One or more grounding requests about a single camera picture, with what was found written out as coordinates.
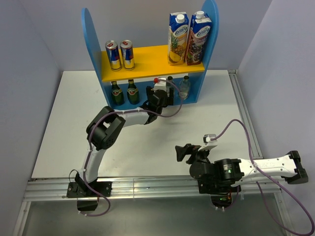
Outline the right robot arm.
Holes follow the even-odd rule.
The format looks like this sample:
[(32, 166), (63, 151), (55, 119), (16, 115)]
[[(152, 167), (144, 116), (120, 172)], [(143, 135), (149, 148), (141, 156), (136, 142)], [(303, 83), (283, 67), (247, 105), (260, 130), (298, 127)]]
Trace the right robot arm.
[(236, 191), (236, 187), (245, 183), (265, 181), (267, 176), (283, 178), (288, 184), (302, 184), (309, 181), (302, 167), (297, 151), (272, 159), (258, 159), (254, 162), (246, 159), (222, 159), (210, 162), (210, 150), (217, 145), (208, 143), (203, 146), (186, 144), (175, 146), (177, 161), (186, 155), (190, 165), (189, 174), (196, 179), (199, 188), (205, 188), (211, 194)]

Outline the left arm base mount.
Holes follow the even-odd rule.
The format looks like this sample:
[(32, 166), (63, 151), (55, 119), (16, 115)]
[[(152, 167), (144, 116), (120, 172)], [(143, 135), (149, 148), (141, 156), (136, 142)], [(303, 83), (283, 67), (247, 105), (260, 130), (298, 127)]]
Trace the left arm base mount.
[[(69, 178), (66, 198), (77, 199), (77, 210), (86, 217), (97, 217), (109, 212), (111, 203), (108, 199), (111, 195), (112, 182), (93, 180), (86, 184), (77, 172), (74, 181)], [(100, 199), (107, 203), (107, 209), (102, 213), (93, 213), (98, 207)]]

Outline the green glass bottle front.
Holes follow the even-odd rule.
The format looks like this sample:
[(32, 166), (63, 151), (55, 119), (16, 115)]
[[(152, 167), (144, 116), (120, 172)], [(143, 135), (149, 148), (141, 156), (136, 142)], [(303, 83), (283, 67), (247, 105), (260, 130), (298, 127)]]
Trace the green glass bottle front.
[(133, 79), (128, 81), (127, 87), (127, 98), (130, 104), (138, 104), (140, 102), (140, 95), (137, 86), (134, 83)]

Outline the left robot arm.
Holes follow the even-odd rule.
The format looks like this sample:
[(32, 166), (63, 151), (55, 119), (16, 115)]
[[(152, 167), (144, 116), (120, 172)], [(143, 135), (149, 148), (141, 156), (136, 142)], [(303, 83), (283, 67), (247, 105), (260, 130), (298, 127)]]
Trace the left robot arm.
[(115, 143), (124, 127), (152, 123), (161, 116), (162, 109), (173, 105), (173, 102), (173, 87), (163, 89), (147, 87), (147, 100), (134, 110), (116, 111), (105, 106), (86, 130), (90, 150), (82, 169), (75, 177), (78, 191), (84, 196), (94, 194), (103, 156)]

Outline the energy drink can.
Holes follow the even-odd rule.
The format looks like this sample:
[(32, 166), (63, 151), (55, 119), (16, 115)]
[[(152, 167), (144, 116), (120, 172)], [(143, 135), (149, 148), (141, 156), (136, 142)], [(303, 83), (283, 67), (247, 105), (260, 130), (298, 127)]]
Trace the energy drink can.
[(120, 43), (122, 53), (123, 65), (126, 70), (133, 70), (135, 68), (135, 61), (133, 55), (133, 46), (130, 40), (123, 40)]
[(109, 64), (112, 70), (118, 71), (122, 68), (118, 44), (113, 41), (107, 41), (105, 43), (105, 49), (107, 52)]

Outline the clear glass bottle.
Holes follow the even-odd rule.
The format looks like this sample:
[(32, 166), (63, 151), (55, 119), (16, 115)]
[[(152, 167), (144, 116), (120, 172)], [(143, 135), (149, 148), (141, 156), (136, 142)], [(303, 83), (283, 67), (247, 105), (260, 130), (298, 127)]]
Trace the clear glass bottle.
[(172, 76), (167, 77), (166, 90), (168, 95), (170, 94), (170, 89), (174, 89)]
[(180, 98), (182, 100), (187, 99), (190, 91), (190, 80), (188, 75), (184, 76), (184, 78), (180, 81), (179, 90), (178, 95)]

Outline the green glass bottle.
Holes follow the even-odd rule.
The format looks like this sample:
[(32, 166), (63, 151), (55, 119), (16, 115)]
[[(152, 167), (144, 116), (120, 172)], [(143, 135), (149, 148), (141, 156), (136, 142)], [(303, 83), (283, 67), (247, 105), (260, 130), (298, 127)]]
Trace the green glass bottle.
[(124, 94), (123, 94), (122, 89), (119, 87), (116, 81), (112, 81), (111, 84), (112, 84), (111, 96), (112, 96), (113, 102), (118, 106), (123, 105), (125, 102), (125, 99), (124, 99)]
[(140, 102), (140, 95), (137, 86), (134, 83), (133, 79), (128, 81), (127, 87), (127, 98), (130, 104), (138, 104)]

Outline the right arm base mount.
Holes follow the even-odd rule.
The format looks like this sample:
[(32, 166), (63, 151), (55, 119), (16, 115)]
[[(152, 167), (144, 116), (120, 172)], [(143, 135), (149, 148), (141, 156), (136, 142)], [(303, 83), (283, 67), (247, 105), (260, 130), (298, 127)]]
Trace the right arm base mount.
[(213, 182), (198, 180), (198, 190), (200, 194), (209, 194), (211, 202), (216, 207), (228, 207), (233, 203), (232, 193), (239, 194), (241, 187), (231, 187), (217, 185)]

